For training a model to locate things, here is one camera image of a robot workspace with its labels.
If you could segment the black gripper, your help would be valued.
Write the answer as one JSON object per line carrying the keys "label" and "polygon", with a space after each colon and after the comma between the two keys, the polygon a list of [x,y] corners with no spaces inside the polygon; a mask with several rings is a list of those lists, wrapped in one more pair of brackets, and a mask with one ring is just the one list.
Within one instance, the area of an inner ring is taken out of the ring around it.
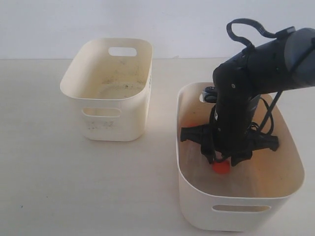
{"label": "black gripper", "polygon": [[[231,166],[235,167],[240,162],[250,160],[256,150],[276,151],[280,144],[278,137],[272,134],[272,111],[277,100],[274,99],[271,104],[264,103],[267,112],[262,123],[257,124],[252,119],[259,101],[259,98],[218,98],[211,109],[208,123],[182,127],[180,140],[199,144],[201,154],[210,165],[217,159],[216,152],[221,153],[222,160],[230,158]],[[263,133],[262,128],[269,119],[270,129]]]}

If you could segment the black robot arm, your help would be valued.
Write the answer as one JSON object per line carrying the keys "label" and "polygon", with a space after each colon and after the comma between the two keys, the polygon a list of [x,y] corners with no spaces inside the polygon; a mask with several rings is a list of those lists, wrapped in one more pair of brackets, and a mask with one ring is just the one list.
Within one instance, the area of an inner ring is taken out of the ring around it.
{"label": "black robot arm", "polygon": [[208,123],[181,128],[180,141],[199,144],[209,163],[230,159],[232,166],[251,159],[256,150],[276,151],[279,139],[271,131],[262,132],[273,120],[275,104],[266,105],[261,124],[252,119],[263,94],[315,85],[314,29],[285,29],[273,41],[249,46],[220,64],[213,82],[202,93],[213,104]]}

